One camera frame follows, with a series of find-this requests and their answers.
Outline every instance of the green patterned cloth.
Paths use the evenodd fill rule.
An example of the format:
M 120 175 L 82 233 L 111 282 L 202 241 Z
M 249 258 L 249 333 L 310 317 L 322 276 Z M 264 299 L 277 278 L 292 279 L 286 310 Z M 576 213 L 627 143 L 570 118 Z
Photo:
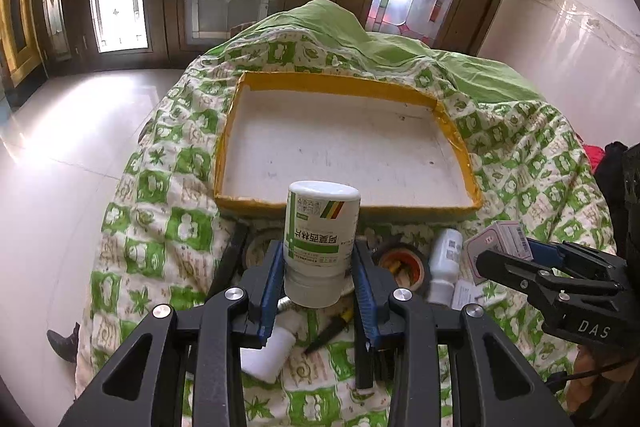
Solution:
M 345 16 L 332 6 L 321 4 L 323 10 Z M 410 57 L 382 64 L 360 51 L 367 49 L 364 44 L 347 45 L 313 25 L 276 17 L 281 17 L 279 23 L 269 18 L 195 60 L 146 126 L 104 216 L 80 330 L 77 394 L 153 306 L 169 302 L 183 310 L 203 302 L 233 229 L 232 222 L 218 215 L 212 199 L 212 165 L 216 139 L 243 71 L 354 75 L 415 86 L 443 101 L 465 139 L 484 206 L 463 222 L 360 223 L 363 233 L 384 237 L 401 232 L 405 241 L 428 253 L 444 225 L 468 238 L 495 219 L 516 219 L 527 235 L 541 241 L 566 239 L 614 251 L 604 198 L 574 131 L 556 108 L 542 100 L 479 103 L 455 87 L 465 68 L 453 75 L 447 67 L 451 57 L 442 58 L 443 52 L 409 42 Z M 365 41 L 367 34 L 359 31 L 365 37 L 354 39 Z M 392 54 L 398 42 L 387 41 L 389 49 L 378 47 L 376 52 Z M 266 229 L 283 223 L 253 225 Z M 470 280 L 467 266 L 463 275 Z M 571 371 L 575 346 L 543 334 L 542 317 L 524 295 L 492 282 L 482 289 L 491 316 L 542 377 L 559 369 Z M 302 354 L 340 306 L 303 312 L 306 324 L 276 384 L 244 376 L 250 425 L 386 425 L 389 390 L 377 386 L 372 395 L 363 396 L 354 388 L 353 328 L 312 356 Z M 440 370 L 443 424 L 450 425 L 444 347 Z M 192 388 L 188 380 L 183 425 L 190 425 Z

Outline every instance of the colored diagonal stripe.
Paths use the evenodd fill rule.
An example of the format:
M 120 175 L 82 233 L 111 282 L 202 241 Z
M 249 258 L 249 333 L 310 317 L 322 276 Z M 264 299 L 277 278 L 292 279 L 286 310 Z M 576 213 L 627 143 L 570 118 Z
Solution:
M 330 219 L 335 219 L 336 217 L 338 217 L 338 214 L 340 214 L 340 209 L 342 208 L 343 205 L 344 205 L 344 201 L 338 201 L 338 205 L 335 207 L 334 213 L 331 214 Z
M 308 243 L 306 241 L 301 241 L 300 239 L 294 239 L 293 245 L 309 252 L 338 253 L 338 245 L 315 245 L 314 243 Z
M 334 207 L 334 203 L 335 201 L 327 201 L 326 207 L 324 208 L 324 210 L 322 211 L 322 214 L 320 214 L 320 217 L 326 217 L 329 215 L 329 212 L 331 211 L 331 209 Z

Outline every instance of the metal bolt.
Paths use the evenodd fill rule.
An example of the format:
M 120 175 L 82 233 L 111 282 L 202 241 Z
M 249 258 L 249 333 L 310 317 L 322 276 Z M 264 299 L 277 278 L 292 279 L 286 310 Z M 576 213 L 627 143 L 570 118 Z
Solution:
M 169 313 L 171 313 L 171 306 L 168 304 L 158 304 L 153 311 L 156 319 L 164 319 Z
M 242 288 L 229 288 L 225 292 L 225 298 L 229 299 L 230 301 L 237 301 L 238 299 L 241 299 L 243 295 L 244 291 L 242 290 Z
M 469 315 L 469 317 L 479 319 L 484 315 L 484 308 L 482 308 L 480 304 L 467 304 L 465 306 L 465 313 Z
M 394 298 L 399 301 L 408 301 L 411 297 L 411 290 L 408 290 L 407 288 L 398 288 L 397 290 L 394 290 Z

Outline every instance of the white bottle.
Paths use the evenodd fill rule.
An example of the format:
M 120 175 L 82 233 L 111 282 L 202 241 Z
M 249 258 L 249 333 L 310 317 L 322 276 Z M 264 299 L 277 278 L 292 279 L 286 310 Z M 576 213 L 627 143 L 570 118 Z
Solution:
M 307 308 L 335 304 L 351 266 L 360 193 L 349 185 L 301 181 L 289 185 L 284 230 L 284 291 Z
M 240 368 L 246 374 L 267 383 L 275 383 L 296 343 L 295 333 L 303 317 L 289 310 L 276 316 L 271 336 L 262 349 L 240 348 Z
M 460 273 L 461 250 L 462 234 L 458 230 L 444 229 L 440 232 L 429 259 L 431 285 L 428 302 L 451 308 L 453 292 Z

